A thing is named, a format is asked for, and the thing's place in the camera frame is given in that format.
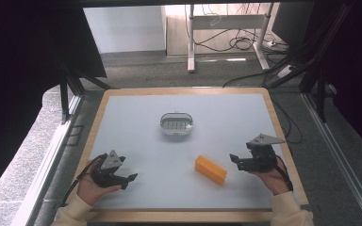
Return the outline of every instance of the wooden frame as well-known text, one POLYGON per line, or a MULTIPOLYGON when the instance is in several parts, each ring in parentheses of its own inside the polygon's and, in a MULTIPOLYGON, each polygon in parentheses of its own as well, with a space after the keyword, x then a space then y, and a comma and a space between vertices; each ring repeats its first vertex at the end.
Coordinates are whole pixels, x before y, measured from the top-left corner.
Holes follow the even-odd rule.
MULTIPOLYGON (((169 89, 111 89, 107 90, 102 98, 95 116, 90 135, 82 153, 75 176, 85 168, 91 154, 92 146, 97 135, 100 123, 105 113, 110 96, 131 95, 183 95, 183 94, 262 94, 271 116, 275 133, 284 138, 281 125, 272 105, 272 100, 266 89, 263 88, 169 88, 169 89)), ((302 182, 299 178, 287 143, 280 145, 285 157, 285 164, 294 185, 294 192, 301 205, 308 205, 302 182)), ((133 211, 133 210, 92 210, 94 222, 259 222, 270 221, 272 211, 269 210, 229 210, 229 211, 133 211)))

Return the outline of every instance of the hand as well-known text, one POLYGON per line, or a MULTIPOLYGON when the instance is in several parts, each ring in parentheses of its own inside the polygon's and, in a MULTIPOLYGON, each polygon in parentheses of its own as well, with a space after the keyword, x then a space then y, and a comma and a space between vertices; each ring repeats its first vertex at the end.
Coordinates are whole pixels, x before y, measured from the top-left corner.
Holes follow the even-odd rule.
MULTIPOLYGON (((277 157, 277 165, 281 170, 287 172, 286 167, 279 157, 277 157)), ((269 172, 249 171, 249 173, 258 176, 274 196, 289 192, 287 183, 276 169, 272 169, 269 172)))
POLYGON ((102 196, 122 189, 122 186, 109 186, 105 188, 98 186, 90 176, 91 169, 94 167, 95 165, 90 166, 87 173, 81 178, 77 190, 78 197, 88 205, 95 205, 102 196))

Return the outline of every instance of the sleeve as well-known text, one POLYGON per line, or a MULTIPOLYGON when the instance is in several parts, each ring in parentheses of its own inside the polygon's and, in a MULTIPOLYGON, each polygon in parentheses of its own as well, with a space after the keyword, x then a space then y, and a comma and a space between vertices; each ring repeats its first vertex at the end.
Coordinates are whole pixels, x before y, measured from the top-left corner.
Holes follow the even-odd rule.
POLYGON ((69 204, 58 209, 52 226, 86 226, 86 216, 92 206, 86 204, 77 195, 74 195, 69 204))
POLYGON ((313 214, 301 209, 291 191, 271 197, 270 203, 271 226, 313 226, 313 214))

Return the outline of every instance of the orange sponge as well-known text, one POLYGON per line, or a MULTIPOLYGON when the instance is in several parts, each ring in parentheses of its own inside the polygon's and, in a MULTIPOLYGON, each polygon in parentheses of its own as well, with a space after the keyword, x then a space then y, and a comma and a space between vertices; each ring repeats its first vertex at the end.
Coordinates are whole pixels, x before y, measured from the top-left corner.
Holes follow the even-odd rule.
POLYGON ((202 173, 205 177, 221 186, 224 183, 227 170, 219 167, 214 162, 199 155, 195 160, 195 170, 202 173))

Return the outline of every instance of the clear container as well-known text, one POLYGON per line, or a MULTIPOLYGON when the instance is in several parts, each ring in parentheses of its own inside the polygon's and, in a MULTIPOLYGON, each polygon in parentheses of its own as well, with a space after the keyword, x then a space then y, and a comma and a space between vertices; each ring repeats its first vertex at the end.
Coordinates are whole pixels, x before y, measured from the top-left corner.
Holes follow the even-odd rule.
POLYGON ((164 114, 160 120, 160 128, 166 135, 188 135, 192 127, 192 116, 187 113, 167 113, 164 114))

